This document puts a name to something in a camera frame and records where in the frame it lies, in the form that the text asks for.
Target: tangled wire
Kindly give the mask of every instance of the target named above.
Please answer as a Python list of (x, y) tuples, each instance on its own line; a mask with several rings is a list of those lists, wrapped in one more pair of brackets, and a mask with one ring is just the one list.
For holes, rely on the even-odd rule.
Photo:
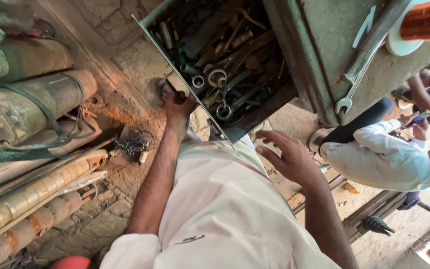
[(132, 157), (137, 152), (146, 152), (153, 150), (157, 147), (155, 139), (156, 138), (152, 135), (151, 132), (140, 130), (134, 133), (132, 138), (128, 142), (120, 142), (116, 140), (116, 154), (114, 155), (114, 157), (117, 157), (120, 154), (127, 154)]

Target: wooden block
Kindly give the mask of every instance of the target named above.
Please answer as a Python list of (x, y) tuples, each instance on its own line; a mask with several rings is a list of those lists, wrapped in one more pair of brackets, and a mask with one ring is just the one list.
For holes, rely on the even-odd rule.
[(354, 193), (354, 194), (358, 194), (358, 193), (359, 193), (358, 189), (356, 189), (353, 185), (351, 185), (351, 184), (349, 184), (349, 183), (346, 183), (346, 184), (343, 186), (343, 188), (344, 188), (345, 190), (347, 190), (348, 192), (350, 192), (350, 193)]

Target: smartphone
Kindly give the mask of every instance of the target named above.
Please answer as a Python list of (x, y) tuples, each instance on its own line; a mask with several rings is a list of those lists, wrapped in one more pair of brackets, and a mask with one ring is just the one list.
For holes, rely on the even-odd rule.
[(430, 111), (429, 110), (424, 110), (419, 115), (417, 115), (414, 119), (412, 119), (411, 122), (408, 125), (401, 127), (401, 130), (408, 129), (413, 124), (421, 122), (422, 120), (427, 119), (429, 117), (430, 117)]

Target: metal toolbox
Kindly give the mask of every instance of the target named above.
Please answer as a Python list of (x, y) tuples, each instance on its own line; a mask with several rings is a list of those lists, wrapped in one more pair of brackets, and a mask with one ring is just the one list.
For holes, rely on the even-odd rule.
[[(246, 0), (241, 8), (234, 10), (229, 6), (230, 11), (223, 9), (227, 2), (230, 1), (165, 0), (138, 23), (209, 115), (211, 127), (230, 143), (235, 143), (298, 94), (262, 1)], [(208, 12), (203, 9), (205, 19), (197, 27), (191, 25), (178, 29), (176, 23), (190, 22), (183, 16), (192, 12), (197, 12), (198, 16), (203, 14), (197, 11), (196, 6), (208, 6)], [(221, 10), (230, 13), (224, 16)], [(253, 10), (256, 12), (251, 14), (256, 14), (252, 18), (248, 13)], [(182, 38), (181, 32), (190, 32), (191, 35)], [(220, 52), (229, 46), (232, 50), (228, 50), (226, 55), (211, 62), (205, 61), (199, 68), (194, 66), (195, 62), (198, 64), (201, 58), (211, 53), (209, 50)], [(270, 46), (272, 51), (266, 57)], [(260, 56), (258, 68), (248, 68), (247, 61), (251, 56), (255, 59)], [(203, 91), (198, 87), (200, 85), (204, 86)]]

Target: copper wire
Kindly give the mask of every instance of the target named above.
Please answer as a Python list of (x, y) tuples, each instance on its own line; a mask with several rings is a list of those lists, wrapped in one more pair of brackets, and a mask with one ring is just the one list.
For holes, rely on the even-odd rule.
[(430, 41), (430, 2), (415, 5), (408, 11), (400, 34), (404, 41)]

